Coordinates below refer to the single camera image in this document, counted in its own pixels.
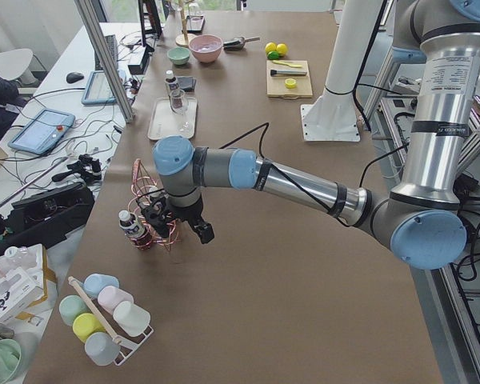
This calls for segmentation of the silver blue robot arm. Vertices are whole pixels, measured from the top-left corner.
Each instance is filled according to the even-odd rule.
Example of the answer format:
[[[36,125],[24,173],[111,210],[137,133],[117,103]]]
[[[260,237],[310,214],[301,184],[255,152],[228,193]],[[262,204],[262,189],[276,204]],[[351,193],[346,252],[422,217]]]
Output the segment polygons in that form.
[[[293,58],[310,65],[312,86],[324,79],[336,35],[333,17],[317,12],[211,11],[212,34],[259,36],[286,43]],[[193,64],[197,79],[197,131],[194,144],[218,147],[235,141],[261,150],[276,162],[353,187],[363,180],[378,193],[386,186],[380,170],[362,169],[375,156],[368,133],[360,142],[306,142],[299,101],[266,95],[263,44],[222,54],[216,63]],[[265,192],[206,188],[203,215],[215,237],[203,245],[188,225],[171,252],[153,250],[146,265],[157,271],[180,269],[189,275],[266,275],[290,273],[405,273],[408,267],[355,228],[328,215]]]

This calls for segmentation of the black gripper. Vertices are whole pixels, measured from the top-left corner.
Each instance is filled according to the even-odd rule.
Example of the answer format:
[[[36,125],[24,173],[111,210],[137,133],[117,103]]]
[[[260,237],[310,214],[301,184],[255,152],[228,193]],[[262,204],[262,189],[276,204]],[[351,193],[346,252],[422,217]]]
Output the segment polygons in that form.
[[[198,235],[201,244],[207,244],[214,239],[214,231],[212,225],[202,218],[202,211],[202,198],[190,206],[178,207],[169,202],[166,194],[158,199],[151,199],[148,206],[141,208],[142,216],[160,237],[168,238],[169,223],[179,219],[181,222],[188,222],[192,231]]]

